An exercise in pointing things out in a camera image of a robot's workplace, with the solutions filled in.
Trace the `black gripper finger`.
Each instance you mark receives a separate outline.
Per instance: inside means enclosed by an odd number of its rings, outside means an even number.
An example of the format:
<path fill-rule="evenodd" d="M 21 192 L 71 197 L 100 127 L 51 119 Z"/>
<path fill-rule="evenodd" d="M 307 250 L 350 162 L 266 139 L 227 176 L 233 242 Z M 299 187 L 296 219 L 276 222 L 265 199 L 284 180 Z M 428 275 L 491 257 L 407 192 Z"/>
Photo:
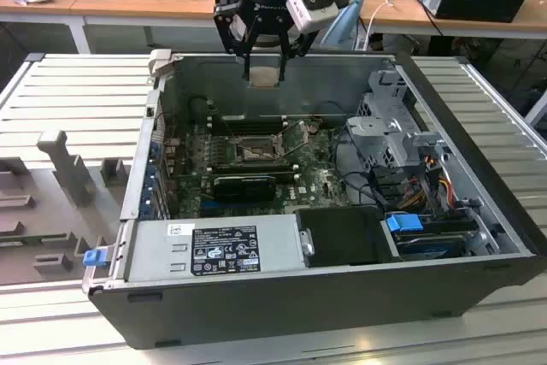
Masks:
<path fill-rule="evenodd" d="M 289 34 L 288 34 L 290 25 L 287 22 L 283 21 L 282 19 L 278 19 L 277 28 L 278 28 L 278 35 L 279 35 L 279 45 L 281 48 L 281 58 L 280 58 L 280 64 L 279 64 L 279 81 L 284 81 L 287 62 L 292 58 L 295 58 L 298 56 L 300 57 L 305 56 L 309 52 L 319 32 L 315 31 L 315 32 L 300 34 L 298 38 L 291 43 L 289 40 Z"/>
<path fill-rule="evenodd" d="M 261 16 L 254 10 L 255 3 L 251 1 L 237 1 L 231 4 L 217 3 L 214 7 L 214 22 L 225 52 L 244 59 L 243 78 L 250 79 L 250 55 L 256 44 L 261 29 Z M 238 18 L 244 23 L 244 32 L 241 39 L 232 32 L 232 24 Z"/>

